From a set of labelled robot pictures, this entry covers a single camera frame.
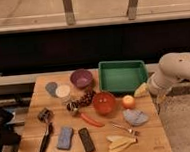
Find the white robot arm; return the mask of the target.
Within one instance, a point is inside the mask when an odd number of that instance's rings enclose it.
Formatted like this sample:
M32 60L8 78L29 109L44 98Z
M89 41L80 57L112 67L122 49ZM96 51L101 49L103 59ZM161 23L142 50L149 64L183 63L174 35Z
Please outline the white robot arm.
M155 73L138 86L134 96L138 98L148 93L165 95L173 85L183 80L190 80L190 52L167 53L160 58Z

